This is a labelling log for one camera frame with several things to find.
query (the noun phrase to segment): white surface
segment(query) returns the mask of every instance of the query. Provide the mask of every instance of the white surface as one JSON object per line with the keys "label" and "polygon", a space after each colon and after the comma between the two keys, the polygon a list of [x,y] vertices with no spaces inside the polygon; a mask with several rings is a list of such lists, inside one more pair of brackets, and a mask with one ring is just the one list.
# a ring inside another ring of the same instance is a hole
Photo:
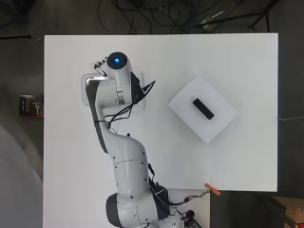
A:
{"label": "white surface", "polygon": [[0,125],[0,227],[42,228],[42,183],[18,142]]}
{"label": "white surface", "polygon": [[[47,36],[45,44],[45,228],[110,227],[105,201],[117,191],[112,162],[82,103],[80,79],[93,72],[90,63],[117,50],[147,84],[157,81],[145,111],[119,125],[143,143],[157,181],[171,188],[209,181],[220,189],[276,190],[276,34]],[[208,145],[168,106],[197,75],[239,113]]]}
{"label": "white surface", "polygon": [[[211,120],[193,105],[197,98],[215,115]],[[206,143],[212,141],[237,115],[202,77],[196,77],[186,85],[169,106]]]}

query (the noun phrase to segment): black rectangle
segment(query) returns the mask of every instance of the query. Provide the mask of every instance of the black rectangle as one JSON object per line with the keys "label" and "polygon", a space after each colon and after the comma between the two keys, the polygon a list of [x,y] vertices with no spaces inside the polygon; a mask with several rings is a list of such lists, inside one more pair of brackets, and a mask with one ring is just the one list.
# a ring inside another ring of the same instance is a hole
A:
{"label": "black rectangle", "polygon": [[194,102],[193,105],[195,105],[199,111],[201,111],[202,114],[205,115],[205,117],[207,117],[208,120],[211,120],[212,118],[214,118],[215,114],[213,114],[208,107],[206,107],[205,104],[203,104],[199,98],[197,98]]}

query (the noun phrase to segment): orange object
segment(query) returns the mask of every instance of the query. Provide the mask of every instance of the orange object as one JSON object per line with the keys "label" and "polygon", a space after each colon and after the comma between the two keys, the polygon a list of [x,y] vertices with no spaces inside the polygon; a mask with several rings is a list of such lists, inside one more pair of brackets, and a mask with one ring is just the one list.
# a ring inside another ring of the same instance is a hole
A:
{"label": "orange object", "polygon": [[210,191],[212,191],[217,196],[220,195],[220,191],[217,188],[211,186],[209,183],[205,183],[205,187],[208,188],[208,189],[210,189]]}

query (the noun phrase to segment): gray floor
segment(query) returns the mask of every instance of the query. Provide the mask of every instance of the gray floor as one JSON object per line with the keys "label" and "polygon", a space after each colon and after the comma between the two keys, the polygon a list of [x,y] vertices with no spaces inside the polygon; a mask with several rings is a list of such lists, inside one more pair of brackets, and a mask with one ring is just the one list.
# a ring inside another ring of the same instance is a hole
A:
{"label": "gray floor", "polygon": [[[149,1],[153,6],[157,6],[157,2],[166,1]],[[199,8],[204,9],[213,0],[193,0],[193,2],[201,2]],[[246,0],[234,14],[258,10],[265,6],[266,2]],[[222,0],[215,8],[202,14],[194,22],[198,23],[205,16],[214,15],[221,10],[227,11],[233,5],[233,0]],[[43,121],[19,119],[19,95],[43,94],[44,92],[44,35],[106,34],[98,23],[97,6],[97,0],[38,0],[29,13],[29,27],[11,25],[0,29],[0,36],[30,33],[33,37],[31,40],[0,42],[0,96],[8,101],[8,104],[2,108],[9,109],[9,112],[18,120],[41,157],[43,157]],[[281,0],[270,13],[272,31],[279,33],[278,114],[280,118],[304,115],[304,65],[302,64],[304,20],[301,19],[303,8],[304,1]],[[112,33],[128,33],[129,25],[109,0],[103,1],[100,15]],[[168,23],[163,17],[159,17],[158,20]],[[147,34],[147,23],[139,15],[136,16],[135,21],[138,33]],[[252,20],[243,20],[241,23],[248,24],[250,21]],[[259,32],[266,31],[265,22],[262,21],[256,29]],[[157,26],[153,27],[153,31],[155,34],[170,32],[168,28]],[[188,31],[201,32],[200,29],[192,28]],[[250,30],[234,25],[223,25],[217,30],[217,33],[220,32],[250,32]],[[304,198],[304,120],[279,123],[278,129],[277,195]],[[267,210],[260,207],[257,202],[256,197],[236,192],[225,192],[220,199],[212,197],[211,226],[243,227],[246,226],[244,225],[246,221],[256,220],[256,224],[251,223],[252,227],[263,227],[261,223],[264,223],[265,227],[272,227],[272,223],[264,222],[262,218],[257,219],[257,213],[251,213],[256,211],[260,214],[266,213]]]}

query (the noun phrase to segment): white table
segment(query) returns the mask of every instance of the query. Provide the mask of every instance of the white table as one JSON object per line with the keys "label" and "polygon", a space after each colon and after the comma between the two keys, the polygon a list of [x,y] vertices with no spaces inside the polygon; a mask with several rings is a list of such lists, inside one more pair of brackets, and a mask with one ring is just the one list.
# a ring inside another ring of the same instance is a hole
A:
{"label": "white table", "polygon": [[[147,83],[157,81],[144,111],[119,123],[120,133],[145,146],[157,181],[178,189],[210,182],[219,189],[276,190],[276,34],[47,36],[44,227],[111,227],[105,201],[117,191],[112,162],[82,103],[80,79],[93,72],[92,62],[117,50]],[[167,105],[195,76],[239,113],[208,145]],[[188,193],[175,191],[173,200]],[[208,227],[209,198],[192,206]]]}

